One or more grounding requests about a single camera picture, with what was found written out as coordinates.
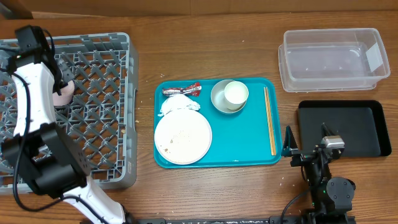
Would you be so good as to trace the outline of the white cup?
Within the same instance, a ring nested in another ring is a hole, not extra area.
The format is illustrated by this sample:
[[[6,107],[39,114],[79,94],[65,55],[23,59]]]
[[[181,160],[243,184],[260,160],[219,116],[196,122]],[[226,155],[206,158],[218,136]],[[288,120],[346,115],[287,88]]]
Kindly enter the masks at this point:
[[[247,86],[239,81],[229,82],[224,88],[226,106],[229,110],[238,110],[247,101],[249,90]]]

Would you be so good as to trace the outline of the grey green bowl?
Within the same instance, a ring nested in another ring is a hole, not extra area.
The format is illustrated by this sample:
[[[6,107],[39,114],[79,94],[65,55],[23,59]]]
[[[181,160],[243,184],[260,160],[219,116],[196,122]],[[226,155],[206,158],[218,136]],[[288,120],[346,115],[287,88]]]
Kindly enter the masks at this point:
[[[225,86],[232,81],[236,81],[236,80],[222,80],[220,82],[218,82],[212,89],[211,91],[211,102],[213,103],[213,106],[220,112],[225,113],[225,114],[232,114],[232,113],[236,113],[239,110],[241,110],[244,105],[243,104],[242,107],[240,107],[238,110],[229,110],[226,106],[226,100],[224,97],[224,88]]]

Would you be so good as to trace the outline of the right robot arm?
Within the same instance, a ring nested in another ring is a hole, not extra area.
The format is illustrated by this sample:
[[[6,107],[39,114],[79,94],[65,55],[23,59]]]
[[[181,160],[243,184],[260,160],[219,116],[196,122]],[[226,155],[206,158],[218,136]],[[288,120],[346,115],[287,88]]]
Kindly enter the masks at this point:
[[[345,150],[345,142],[326,124],[321,125],[322,140],[313,149],[300,150],[290,126],[286,127],[282,156],[290,157],[292,167],[300,167],[308,189],[293,198],[283,209],[279,223],[299,224],[355,224],[354,216],[347,213],[352,210],[352,200],[356,189],[352,180],[333,177],[329,163],[339,159]],[[298,199],[310,194],[312,208],[300,216],[287,215],[288,208]]]

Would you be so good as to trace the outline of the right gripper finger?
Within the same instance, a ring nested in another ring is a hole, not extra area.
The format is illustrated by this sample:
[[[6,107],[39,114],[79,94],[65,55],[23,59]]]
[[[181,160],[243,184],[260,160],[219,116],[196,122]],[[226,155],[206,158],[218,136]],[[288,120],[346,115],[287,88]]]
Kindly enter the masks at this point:
[[[297,150],[298,146],[290,126],[285,129],[284,150]]]
[[[322,137],[334,136],[335,133],[325,124],[321,124]]]

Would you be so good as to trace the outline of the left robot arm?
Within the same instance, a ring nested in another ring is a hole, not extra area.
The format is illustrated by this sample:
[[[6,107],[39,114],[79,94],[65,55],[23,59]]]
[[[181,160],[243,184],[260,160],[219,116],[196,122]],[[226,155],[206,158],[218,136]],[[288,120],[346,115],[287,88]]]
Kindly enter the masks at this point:
[[[4,69],[17,91],[17,124],[2,154],[37,195],[48,195],[78,209],[93,223],[133,223],[128,211],[91,178],[82,148],[56,123],[53,90],[62,75],[48,44],[21,44],[11,51]]]

